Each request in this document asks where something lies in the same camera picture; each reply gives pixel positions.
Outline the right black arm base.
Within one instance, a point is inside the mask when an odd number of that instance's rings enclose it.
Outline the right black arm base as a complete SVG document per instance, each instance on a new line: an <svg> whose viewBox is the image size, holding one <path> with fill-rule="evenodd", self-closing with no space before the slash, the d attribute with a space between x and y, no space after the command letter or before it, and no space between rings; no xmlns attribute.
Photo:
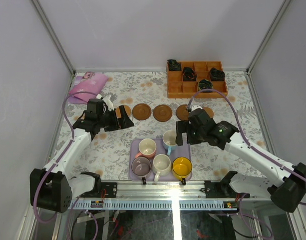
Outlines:
<svg viewBox="0 0 306 240"><path fill-rule="evenodd" d="M244 192L236 192L230 186L230 180L221 180L219 182L204 181L204 187L200 189L208 199L228 199L241 197Z"/></svg>

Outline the light wooden coaster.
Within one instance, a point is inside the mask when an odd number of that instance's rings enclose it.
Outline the light wooden coaster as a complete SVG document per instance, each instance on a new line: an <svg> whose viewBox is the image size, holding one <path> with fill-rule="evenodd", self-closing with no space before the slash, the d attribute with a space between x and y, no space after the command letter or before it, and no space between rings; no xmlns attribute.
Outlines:
<svg viewBox="0 0 306 240"><path fill-rule="evenodd" d="M129 106L127 106L127 105L123 105L123 106L124 106L124 109L125 109L125 111L126 111L128 117L130 117L130 116L131 116L131 108L130 108ZM120 107L117 107L116 110L115 110L115 112L116 112L117 118L118 118L118 119L121 118Z"/></svg>
<svg viewBox="0 0 306 240"><path fill-rule="evenodd" d="M214 112L213 112L213 110L212 110L211 108L209 108L209 107L203 107L203 110L208 114L208 116L209 116L210 118L213 118L213 117L214 117Z"/></svg>

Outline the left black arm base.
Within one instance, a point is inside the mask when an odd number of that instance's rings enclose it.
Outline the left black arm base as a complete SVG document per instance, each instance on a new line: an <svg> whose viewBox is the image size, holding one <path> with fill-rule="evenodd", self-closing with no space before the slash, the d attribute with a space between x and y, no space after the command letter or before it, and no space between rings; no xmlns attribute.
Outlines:
<svg viewBox="0 0 306 240"><path fill-rule="evenodd" d="M82 198L116 198L118 183L102 182L99 190L92 190L81 195Z"/></svg>

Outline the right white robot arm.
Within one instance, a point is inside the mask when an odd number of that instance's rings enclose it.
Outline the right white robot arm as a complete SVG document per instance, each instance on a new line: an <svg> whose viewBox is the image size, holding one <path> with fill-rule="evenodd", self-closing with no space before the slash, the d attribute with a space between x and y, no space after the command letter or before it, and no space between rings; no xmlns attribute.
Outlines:
<svg viewBox="0 0 306 240"><path fill-rule="evenodd" d="M306 165L290 162L265 151L252 144L237 127L227 121L216 123L202 109L191 111L187 120L176 122L176 144L183 144L183 134L187 143L196 145L208 143L236 155L260 171L266 178L268 187L262 191L260 180L254 183L243 183L235 174L231 180L221 184L221 193L232 197L236 193L270 195L271 201L280 209L293 213L306 194Z"/></svg>

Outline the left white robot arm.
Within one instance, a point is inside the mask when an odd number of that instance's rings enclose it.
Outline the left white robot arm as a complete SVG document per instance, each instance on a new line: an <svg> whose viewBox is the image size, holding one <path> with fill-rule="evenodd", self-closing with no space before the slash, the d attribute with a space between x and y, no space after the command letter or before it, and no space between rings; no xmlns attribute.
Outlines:
<svg viewBox="0 0 306 240"><path fill-rule="evenodd" d="M100 175L85 171L71 176L74 163L101 130L112 132L133 126L124 106L114 108L110 100L91 98L82 116L71 126L71 138L42 169L31 172L31 205L64 213L76 197L99 196L102 193Z"/></svg>

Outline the light blue mug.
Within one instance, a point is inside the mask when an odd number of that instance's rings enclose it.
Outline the light blue mug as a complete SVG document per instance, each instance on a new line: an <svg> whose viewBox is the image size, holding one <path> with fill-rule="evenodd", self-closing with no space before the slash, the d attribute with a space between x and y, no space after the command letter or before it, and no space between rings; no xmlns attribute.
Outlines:
<svg viewBox="0 0 306 240"><path fill-rule="evenodd" d="M177 147L176 136L177 134L175 130L167 130L162 136L163 147L168 156L170 156L171 152L173 152Z"/></svg>

